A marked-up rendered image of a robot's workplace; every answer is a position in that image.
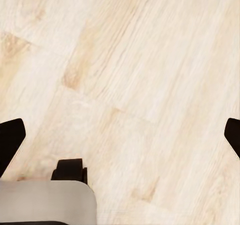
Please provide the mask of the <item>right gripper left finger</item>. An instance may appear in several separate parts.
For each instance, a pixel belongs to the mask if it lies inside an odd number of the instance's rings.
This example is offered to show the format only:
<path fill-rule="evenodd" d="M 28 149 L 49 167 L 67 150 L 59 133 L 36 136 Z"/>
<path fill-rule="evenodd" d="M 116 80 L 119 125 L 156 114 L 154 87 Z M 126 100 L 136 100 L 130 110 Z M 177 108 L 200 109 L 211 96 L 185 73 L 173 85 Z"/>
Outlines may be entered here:
<path fill-rule="evenodd" d="M 21 118 L 0 123 L 0 178 L 26 137 Z"/>

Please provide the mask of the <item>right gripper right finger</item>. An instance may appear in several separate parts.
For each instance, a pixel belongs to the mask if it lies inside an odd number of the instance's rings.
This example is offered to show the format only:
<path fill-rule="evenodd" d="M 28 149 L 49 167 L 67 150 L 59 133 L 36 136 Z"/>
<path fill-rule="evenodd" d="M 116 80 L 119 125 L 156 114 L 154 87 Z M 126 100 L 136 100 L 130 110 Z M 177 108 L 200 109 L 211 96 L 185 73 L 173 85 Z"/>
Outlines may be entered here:
<path fill-rule="evenodd" d="M 228 118 L 224 136 L 240 158 L 240 120 L 235 118 Z"/>

